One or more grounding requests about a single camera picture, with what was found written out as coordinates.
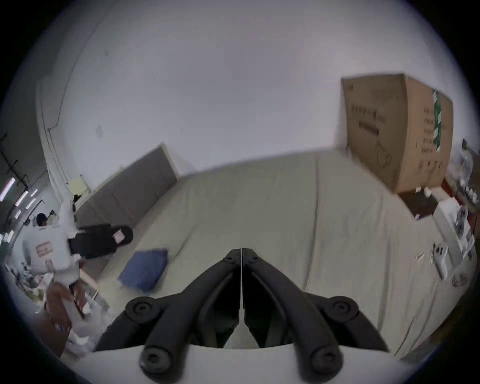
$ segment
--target bed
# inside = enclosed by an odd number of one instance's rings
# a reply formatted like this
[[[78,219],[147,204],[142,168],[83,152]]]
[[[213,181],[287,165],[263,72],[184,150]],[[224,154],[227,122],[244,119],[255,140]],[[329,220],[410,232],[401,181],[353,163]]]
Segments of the bed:
[[[408,354],[440,326],[474,276],[476,256],[442,282],[429,254],[442,236],[343,151],[232,165],[180,179],[136,224],[98,278],[122,310],[141,292],[117,281],[135,250],[167,248],[158,298],[181,292],[231,249],[251,248],[306,292],[353,298],[390,352]],[[417,261],[417,255],[425,256]]]

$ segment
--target person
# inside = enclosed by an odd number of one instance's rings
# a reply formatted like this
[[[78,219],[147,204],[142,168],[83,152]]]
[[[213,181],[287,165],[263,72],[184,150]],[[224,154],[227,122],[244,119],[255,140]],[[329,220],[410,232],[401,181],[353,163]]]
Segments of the person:
[[[46,227],[48,225],[47,216],[44,213],[39,213],[36,216],[36,223],[39,227]]]
[[[72,323],[65,311],[62,299],[74,301],[79,308],[86,304],[82,283],[77,281],[71,294],[65,286],[52,281],[47,289],[44,307],[32,318],[34,333],[50,351],[60,358],[67,344]]]

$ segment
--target plastic bag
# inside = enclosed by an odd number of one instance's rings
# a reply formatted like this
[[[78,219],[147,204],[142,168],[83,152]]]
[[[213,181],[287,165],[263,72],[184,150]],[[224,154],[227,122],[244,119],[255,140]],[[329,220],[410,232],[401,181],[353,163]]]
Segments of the plastic bag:
[[[118,315],[120,315],[120,313],[105,310],[100,304],[91,300],[88,296],[86,298],[90,305],[91,314],[91,331],[89,332],[88,339],[79,338],[73,332],[70,332],[66,345],[66,349],[78,357],[83,357],[93,352],[103,333]]]
[[[468,184],[473,171],[473,157],[467,150],[462,149],[458,144],[452,147],[450,161],[448,162],[448,173],[457,180],[465,180]]]

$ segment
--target fluorescent light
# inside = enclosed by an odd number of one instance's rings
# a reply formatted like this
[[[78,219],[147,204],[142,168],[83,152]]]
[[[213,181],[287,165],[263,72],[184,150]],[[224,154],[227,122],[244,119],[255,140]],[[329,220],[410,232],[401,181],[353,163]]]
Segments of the fluorescent light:
[[[18,198],[17,202],[15,203],[15,206],[18,207],[22,203],[22,201],[24,200],[25,196],[27,196],[27,195],[28,195],[28,190],[22,193],[22,196],[20,196]]]
[[[30,207],[31,207],[32,204],[35,202],[35,200],[36,200],[36,197],[34,197],[34,198],[32,199],[32,201],[28,203],[28,205],[27,205],[26,208],[27,208],[27,209],[30,209]]]
[[[0,201],[3,201],[3,199],[5,199],[5,196],[7,195],[8,191],[10,190],[10,188],[12,187],[12,185],[14,183],[15,183],[15,179],[11,178],[10,181],[8,182],[8,184],[5,186],[5,188],[3,188],[3,191],[0,194]]]
[[[10,241],[12,240],[12,237],[13,237],[13,234],[14,234],[14,233],[15,233],[15,232],[10,231],[10,233],[8,234],[8,236],[5,238],[5,241],[6,241],[7,243],[10,243]]]

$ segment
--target white device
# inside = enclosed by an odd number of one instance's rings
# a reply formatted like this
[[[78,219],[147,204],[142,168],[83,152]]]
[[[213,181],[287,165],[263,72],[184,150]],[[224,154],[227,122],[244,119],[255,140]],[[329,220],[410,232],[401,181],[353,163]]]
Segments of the white device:
[[[433,219],[448,246],[454,269],[462,263],[475,243],[467,214],[467,207],[461,207],[454,197],[439,202],[433,213]]]
[[[144,346],[95,352],[79,359],[72,369],[92,384],[155,384],[140,369]],[[329,384],[404,383],[419,368],[386,352],[340,346],[344,366]],[[294,344],[271,348],[225,349],[197,345],[188,354],[178,384],[275,383],[300,384]]]
[[[442,281],[448,277],[447,255],[448,246],[445,243],[435,244],[433,246],[433,262],[437,267],[438,274],[440,275]]]

